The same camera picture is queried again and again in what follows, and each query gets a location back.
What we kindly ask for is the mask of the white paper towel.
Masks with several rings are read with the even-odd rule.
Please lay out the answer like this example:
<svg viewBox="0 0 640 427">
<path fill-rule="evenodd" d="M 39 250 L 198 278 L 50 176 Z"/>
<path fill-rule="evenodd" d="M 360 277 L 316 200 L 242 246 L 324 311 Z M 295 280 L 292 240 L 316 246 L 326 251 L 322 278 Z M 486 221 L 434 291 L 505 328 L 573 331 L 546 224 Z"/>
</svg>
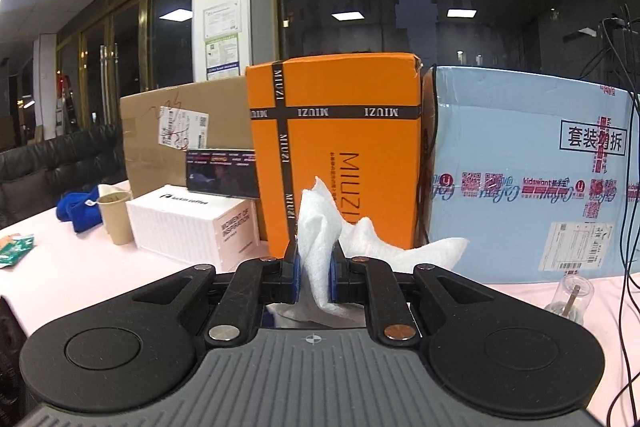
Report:
<svg viewBox="0 0 640 427">
<path fill-rule="evenodd" d="M 412 273 L 416 265 L 431 263 L 454 269 L 469 241 L 448 237 L 418 248 L 401 249 L 382 241 L 373 222 L 364 217 L 351 225 L 337 210 L 321 179 L 302 192 L 297 246 L 300 258 L 300 289 L 297 303 L 276 303 L 268 307 L 279 329 L 353 329 L 366 325 L 363 306 L 339 305 L 330 301 L 330 261 L 334 246 L 341 246 L 346 258 L 368 257 L 386 262 L 393 271 Z"/>
</svg>

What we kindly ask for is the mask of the white coffee box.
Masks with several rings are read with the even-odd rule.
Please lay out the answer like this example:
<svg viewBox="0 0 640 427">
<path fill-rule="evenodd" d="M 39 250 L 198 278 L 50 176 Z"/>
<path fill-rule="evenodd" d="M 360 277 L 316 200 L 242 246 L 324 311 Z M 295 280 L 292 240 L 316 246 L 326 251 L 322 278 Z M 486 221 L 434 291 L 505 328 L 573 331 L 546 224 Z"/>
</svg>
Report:
<svg viewBox="0 0 640 427">
<path fill-rule="evenodd" d="M 259 247 L 255 204 L 164 185 L 127 202 L 137 246 L 169 259 L 221 271 L 235 267 Z"/>
</svg>

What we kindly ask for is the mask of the dark glossy small box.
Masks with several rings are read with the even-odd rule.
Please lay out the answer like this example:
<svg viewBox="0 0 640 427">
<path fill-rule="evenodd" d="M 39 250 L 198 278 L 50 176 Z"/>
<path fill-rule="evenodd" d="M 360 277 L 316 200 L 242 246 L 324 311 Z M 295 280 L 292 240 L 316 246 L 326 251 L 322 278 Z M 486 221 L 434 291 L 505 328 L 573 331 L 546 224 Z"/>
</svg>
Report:
<svg viewBox="0 0 640 427">
<path fill-rule="evenodd" d="M 198 148 L 186 152 L 186 188 L 234 198 L 259 198 L 254 150 Z"/>
</svg>

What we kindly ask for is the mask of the orange MIUZI box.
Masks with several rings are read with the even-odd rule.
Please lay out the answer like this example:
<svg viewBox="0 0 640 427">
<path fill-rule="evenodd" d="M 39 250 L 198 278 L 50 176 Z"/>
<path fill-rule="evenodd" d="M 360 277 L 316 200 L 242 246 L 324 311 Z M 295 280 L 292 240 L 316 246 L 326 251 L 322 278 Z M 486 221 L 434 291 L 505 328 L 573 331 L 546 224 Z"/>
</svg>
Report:
<svg viewBox="0 0 640 427">
<path fill-rule="evenodd" d="M 410 248 L 422 156 L 423 82 L 410 53 L 290 58 L 247 67 L 269 251 L 285 253 L 303 191 L 321 180 L 351 225 Z"/>
</svg>

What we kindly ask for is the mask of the brown paper cup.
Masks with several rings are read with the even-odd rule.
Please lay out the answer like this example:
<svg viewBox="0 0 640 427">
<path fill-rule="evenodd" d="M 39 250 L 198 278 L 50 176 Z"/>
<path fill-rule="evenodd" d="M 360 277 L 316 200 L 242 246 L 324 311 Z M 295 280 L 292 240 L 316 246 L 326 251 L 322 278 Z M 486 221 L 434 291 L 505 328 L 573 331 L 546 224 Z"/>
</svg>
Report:
<svg viewBox="0 0 640 427">
<path fill-rule="evenodd" d="M 134 240 L 130 225 L 127 202 L 131 194 L 125 191 L 105 194 L 98 198 L 98 206 L 104 227 L 115 245 L 122 246 Z"/>
</svg>

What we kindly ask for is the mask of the brown cardboard box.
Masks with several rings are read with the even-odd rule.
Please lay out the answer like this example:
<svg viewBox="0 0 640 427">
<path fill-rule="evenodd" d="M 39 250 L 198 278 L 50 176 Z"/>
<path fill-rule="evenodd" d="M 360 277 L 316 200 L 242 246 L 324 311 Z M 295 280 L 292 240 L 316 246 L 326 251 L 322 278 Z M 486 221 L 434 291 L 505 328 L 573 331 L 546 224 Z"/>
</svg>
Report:
<svg viewBox="0 0 640 427">
<path fill-rule="evenodd" d="M 145 91 L 120 99 L 130 190 L 138 197 L 186 184 L 186 152 L 250 150 L 250 108 L 242 76 Z"/>
</svg>

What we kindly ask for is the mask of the blue cloth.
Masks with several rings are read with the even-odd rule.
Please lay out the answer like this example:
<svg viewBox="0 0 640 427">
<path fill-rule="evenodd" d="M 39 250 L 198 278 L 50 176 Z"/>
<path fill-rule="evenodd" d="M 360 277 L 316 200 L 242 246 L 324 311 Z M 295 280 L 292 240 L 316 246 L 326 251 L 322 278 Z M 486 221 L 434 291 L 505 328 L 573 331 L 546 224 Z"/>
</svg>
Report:
<svg viewBox="0 0 640 427">
<path fill-rule="evenodd" d="M 70 222 L 76 234 L 87 232 L 102 223 L 99 197 L 96 186 L 90 192 L 68 193 L 56 205 L 56 217 L 62 222 Z"/>
</svg>

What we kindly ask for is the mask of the light blue cardboard box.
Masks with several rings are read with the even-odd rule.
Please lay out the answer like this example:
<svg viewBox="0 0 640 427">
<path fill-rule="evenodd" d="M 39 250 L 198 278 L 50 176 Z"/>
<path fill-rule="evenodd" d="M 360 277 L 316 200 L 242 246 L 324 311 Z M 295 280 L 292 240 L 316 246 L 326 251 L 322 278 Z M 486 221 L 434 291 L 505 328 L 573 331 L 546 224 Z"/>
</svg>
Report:
<svg viewBox="0 0 640 427">
<path fill-rule="evenodd" d="M 629 92 L 503 69 L 435 66 L 432 241 L 469 241 L 487 284 L 615 277 L 639 265 L 639 115 Z"/>
</svg>

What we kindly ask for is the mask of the clear plug-in night light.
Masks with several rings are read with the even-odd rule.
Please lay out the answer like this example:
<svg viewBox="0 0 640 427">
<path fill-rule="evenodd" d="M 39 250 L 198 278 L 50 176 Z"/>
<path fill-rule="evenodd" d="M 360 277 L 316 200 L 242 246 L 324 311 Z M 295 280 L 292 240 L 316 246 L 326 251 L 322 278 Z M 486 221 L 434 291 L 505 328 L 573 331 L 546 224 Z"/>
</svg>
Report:
<svg viewBox="0 0 640 427">
<path fill-rule="evenodd" d="M 544 309 L 582 325 L 593 295 L 594 287 L 590 280 L 577 273 L 568 273 L 560 280 L 551 303 Z"/>
</svg>

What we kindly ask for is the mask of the green white packet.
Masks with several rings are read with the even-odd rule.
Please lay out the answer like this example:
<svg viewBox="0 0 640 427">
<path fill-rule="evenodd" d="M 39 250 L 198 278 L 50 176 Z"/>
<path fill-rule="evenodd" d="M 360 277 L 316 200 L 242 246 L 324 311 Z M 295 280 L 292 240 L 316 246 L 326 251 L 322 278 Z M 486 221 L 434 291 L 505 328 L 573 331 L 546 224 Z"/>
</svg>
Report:
<svg viewBox="0 0 640 427">
<path fill-rule="evenodd" d="M 0 241 L 0 268 L 11 268 L 17 265 L 35 246 L 32 234 L 11 234 L 3 236 Z"/>
</svg>

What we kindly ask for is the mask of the black leather sofa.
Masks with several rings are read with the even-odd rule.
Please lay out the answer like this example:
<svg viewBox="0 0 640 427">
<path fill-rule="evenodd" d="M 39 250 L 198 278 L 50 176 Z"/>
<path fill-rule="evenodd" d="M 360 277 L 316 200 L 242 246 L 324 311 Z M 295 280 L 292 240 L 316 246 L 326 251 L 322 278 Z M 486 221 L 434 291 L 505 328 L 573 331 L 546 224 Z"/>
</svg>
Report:
<svg viewBox="0 0 640 427">
<path fill-rule="evenodd" d="M 2 228 L 56 206 L 70 193 L 126 179 L 122 129 L 99 124 L 1 154 Z"/>
</svg>

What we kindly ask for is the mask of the green wall notice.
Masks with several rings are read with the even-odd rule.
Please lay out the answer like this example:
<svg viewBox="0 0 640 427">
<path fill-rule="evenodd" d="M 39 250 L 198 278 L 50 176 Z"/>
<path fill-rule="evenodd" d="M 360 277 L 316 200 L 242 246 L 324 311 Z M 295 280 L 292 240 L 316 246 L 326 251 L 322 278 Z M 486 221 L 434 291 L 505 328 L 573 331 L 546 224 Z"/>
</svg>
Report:
<svg viewBox="0 0 640 427">
<path fill-rule="evenodd" d="M 206 79 L 216 80 L 240 75 L 239 39 L 230 34 L 205 43 Z"/>
</svg>

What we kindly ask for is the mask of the white wall notice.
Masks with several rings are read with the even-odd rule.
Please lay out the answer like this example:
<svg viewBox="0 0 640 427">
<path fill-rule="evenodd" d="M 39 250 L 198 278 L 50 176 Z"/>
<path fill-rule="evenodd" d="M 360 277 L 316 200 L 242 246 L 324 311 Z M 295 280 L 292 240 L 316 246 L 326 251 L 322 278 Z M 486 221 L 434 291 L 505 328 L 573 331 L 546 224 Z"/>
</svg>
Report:
<svg viewBox="0 0 640 427">
<path fill-rule="evenodd" d="M 238 34 L 242 27 L 241 3 L 229 1 L 203 12 L 204 39 Z"/>
</svg>

